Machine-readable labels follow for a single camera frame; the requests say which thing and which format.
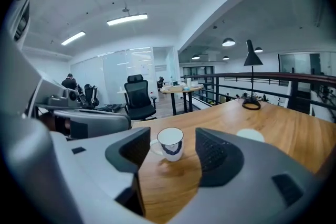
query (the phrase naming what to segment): wooden tabletop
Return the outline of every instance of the wooden tabletop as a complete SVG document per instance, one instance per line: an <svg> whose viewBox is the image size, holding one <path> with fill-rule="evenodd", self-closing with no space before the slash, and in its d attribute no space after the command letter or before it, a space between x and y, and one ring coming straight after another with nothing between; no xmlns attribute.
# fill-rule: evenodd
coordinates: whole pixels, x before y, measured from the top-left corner
<svg viewBox="0 0 336 224"><path fill-rule="evenodd" d="M316 173L336 143L336 124L269 103L247 110L236 99L205 110L165 119L136 122L149 126L151 140L159 131L176 127L184 133L184 153L177 162L168 162L151 151L139 170L146 218L162 224L174 217L196 194L201 177L195 151L195 128L204 127L231 134L252 128L272 144Z"/></svg>
<svg viewBox="0 0 336 224"><path fill-rule="evenodd" d="M184 91L184 90L181 90L181 91L171 91L170 89L167 89L167 90L163 90L161 89L160 92L162 93L181 93L181 92L193 92L193 91L198 91L200 89L203 88L203 85L200 85L198 87L191 87L189 90L187 91Z"/></svg>

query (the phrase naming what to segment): mug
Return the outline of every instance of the mug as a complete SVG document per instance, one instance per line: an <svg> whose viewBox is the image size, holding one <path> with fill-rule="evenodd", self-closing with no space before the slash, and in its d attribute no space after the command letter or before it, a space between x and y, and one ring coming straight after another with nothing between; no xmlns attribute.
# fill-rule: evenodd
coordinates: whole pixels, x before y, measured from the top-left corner
<svg viewBox="0 0 336 224"><path fill-rule="evenodd" d="M152 145L159 143L160 151L152 149ZM183 153L183 132L178 128L163 129L157 135L157 139L151 141L151 151L164 156L170 162L178 161Z"/></svg>

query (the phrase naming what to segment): chair seat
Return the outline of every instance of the chair seat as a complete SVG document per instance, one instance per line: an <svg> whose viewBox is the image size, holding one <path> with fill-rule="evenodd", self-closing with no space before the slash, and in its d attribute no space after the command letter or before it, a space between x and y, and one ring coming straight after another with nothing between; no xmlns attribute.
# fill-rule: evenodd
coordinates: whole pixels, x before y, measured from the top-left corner
<svg viewBox="0 0 336 224"><path fill-rule="evenodd" d="M156 113L155 108L150 104L139 109L129 109L128 116L131 120L144 120Z"/></svg>

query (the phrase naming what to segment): black desk lamp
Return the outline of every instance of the black desk lamp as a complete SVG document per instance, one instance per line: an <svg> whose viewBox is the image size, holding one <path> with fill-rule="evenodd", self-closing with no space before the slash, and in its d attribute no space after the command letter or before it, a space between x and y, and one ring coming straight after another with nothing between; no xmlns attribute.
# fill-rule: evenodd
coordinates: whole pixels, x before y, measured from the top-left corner
<svg viewBox="0 0 336 224"><path fill-rule="evenodd" d="M251 97L246 98L243 102L243 107L250 110L258 110L261 105L256 98L253 97L253 66L261 66L263 63L260 61L259 57L253 50L253 45L251 40L246 41L248 54L244 63L244 66L252 66L252 90Z"/></svg>

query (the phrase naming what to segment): wooden handrail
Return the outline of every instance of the wooden handrail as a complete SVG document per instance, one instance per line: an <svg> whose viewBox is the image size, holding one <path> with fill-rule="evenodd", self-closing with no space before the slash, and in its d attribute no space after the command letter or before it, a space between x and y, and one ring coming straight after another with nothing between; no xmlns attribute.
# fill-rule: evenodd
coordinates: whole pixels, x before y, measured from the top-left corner
<svg viewBox="0 0 336 224"><path fill-rule="evenodd" d="M299 73L281 73L281 72L254 72L255 79L274 79L274 80L288 80L298 81L304 83L322 84L326 86L336 86L336 77L334 76L319 76L311 74ZM194 76L183 76L181 78L251 78L252 72L240 73L217 73L217 74L203 74Z"/></svg>

